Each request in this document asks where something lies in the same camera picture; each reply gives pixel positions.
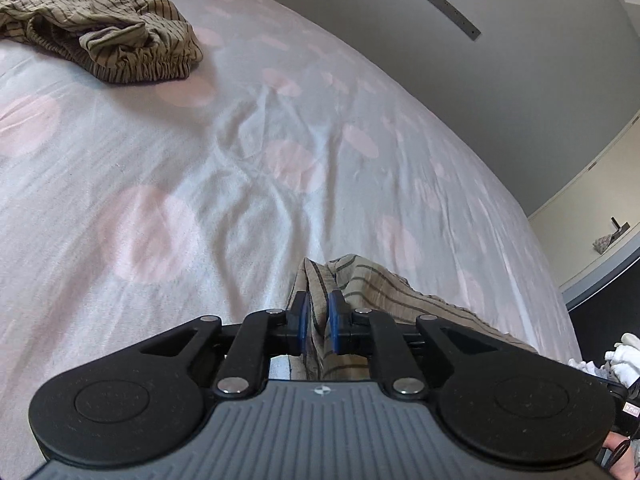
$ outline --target striped fabric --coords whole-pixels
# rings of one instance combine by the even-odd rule
[[[433,314],[535,352],[531,346],[492,328],[466,308],[446,303],[437,296],[425,296],[413,290],[401,276],[362,256],[347,254],[326,265],[319,265],[305,258],[298,268],[288,308],[295,293],[300,290],[310,293],[312,308],[306,332],[306,352],[302,357],[289,358],[292,380],[356,381],[369,378],[365,358],[336,355],[333,351],[331,326],[327,323],[326,298],[336,288],[342,291],[351,308],[384,310],[396,321],[405,323],[414,323],[420,314]]]
[[[0,0],[0,38],[39,45],[110,83],[186,78],[202,60],[169,0]]]

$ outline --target screw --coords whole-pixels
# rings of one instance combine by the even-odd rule
[[[242,377],[225,377],[218,381],[218,389],[226,394],[241,394],[248,387],[248,381]]]
[[[399,394],[419,394],[424,389],[424,383],[413,377],[403,377],[394,381],[394,390]]]

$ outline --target bed sheet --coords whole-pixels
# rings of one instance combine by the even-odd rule
[[[579,360],[513,197],[403,88],[271,0],[173,0],[205,58],[110,86],[0,42],[0,476],[42,457],[50,377],[203,314],[284,306],[361,254],[545,356]]]

